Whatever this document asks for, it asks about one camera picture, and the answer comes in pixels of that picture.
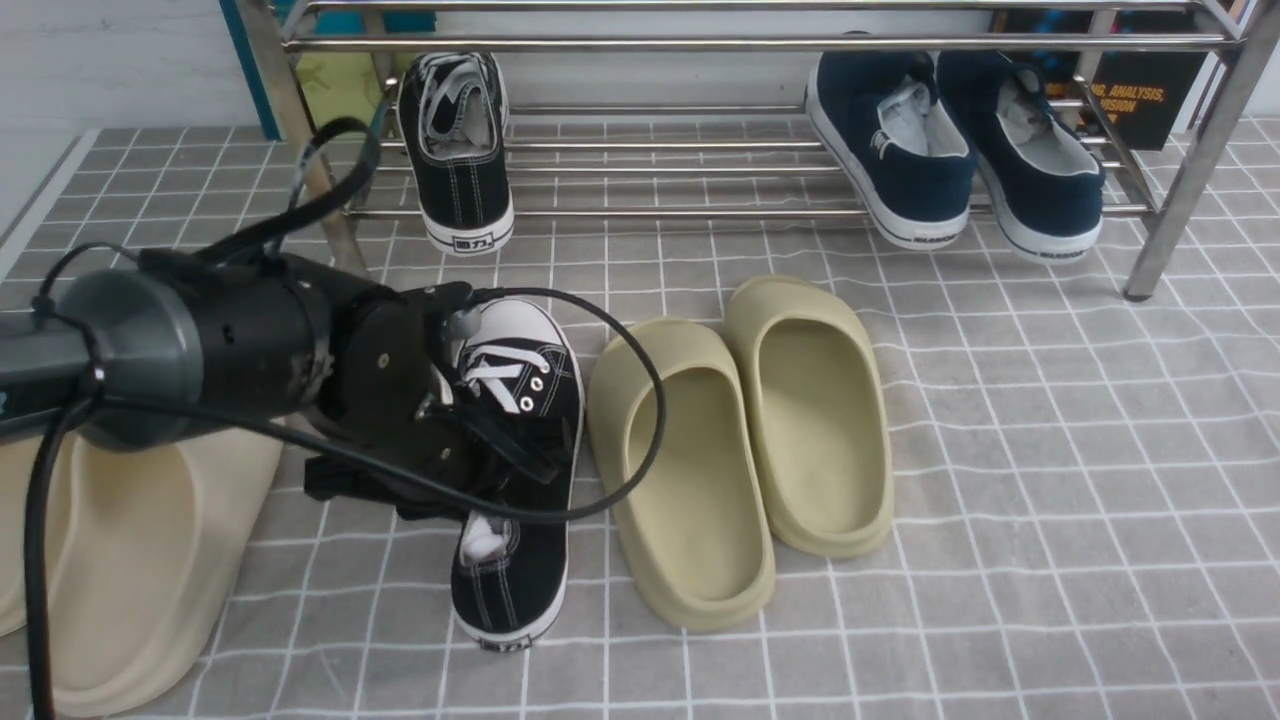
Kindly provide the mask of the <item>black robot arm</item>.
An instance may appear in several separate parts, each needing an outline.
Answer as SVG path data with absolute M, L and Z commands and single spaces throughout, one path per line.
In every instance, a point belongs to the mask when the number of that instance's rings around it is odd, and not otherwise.
M 214 266 L 146 251 L 3 318 L 3 441 L 41 434 L 100 392 L 265 421 L 303 414 L 361 462 L 323 454 L 305 493 L 449 514 L 442 488 L 495 502 L 570 464 L 564 419 L 520 420 L 465 388 L 451 350 L 463 283 L 398 292 L 293 255 Z

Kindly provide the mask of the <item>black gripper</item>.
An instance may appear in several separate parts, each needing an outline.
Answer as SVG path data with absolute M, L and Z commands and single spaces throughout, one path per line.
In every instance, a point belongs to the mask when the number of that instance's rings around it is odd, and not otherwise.
M 371 290 L 338 313 L 335 365 L 306 416 L 326 438 L 411 478 L 317 455 L 303 470 L 310 498 L 388 505 L 404 520 L 460 520 L 465 509 L 442 488 L 495 502 L 503 488 L 541 488 L 559 475 L 561 423 L 516 419 L 475 395 L 460 370 L 452 345 L 477 327 L 490 296 L 463 282 Z

